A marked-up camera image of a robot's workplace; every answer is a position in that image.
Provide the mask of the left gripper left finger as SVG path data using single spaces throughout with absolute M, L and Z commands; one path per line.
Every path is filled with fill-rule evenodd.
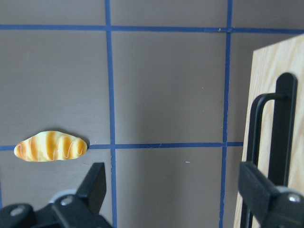
M 62 228 L 105 228 L 99 214 L 106 194 L 105 164 L 94 163 L 75 194 L 56 199 L 52 209 Z

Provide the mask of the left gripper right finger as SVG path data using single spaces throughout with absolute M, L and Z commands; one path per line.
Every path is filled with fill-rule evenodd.
M 253 163 L 239 166 L 238 191 L 261 228 L 302 228 L 304 196 L 275 186 Z

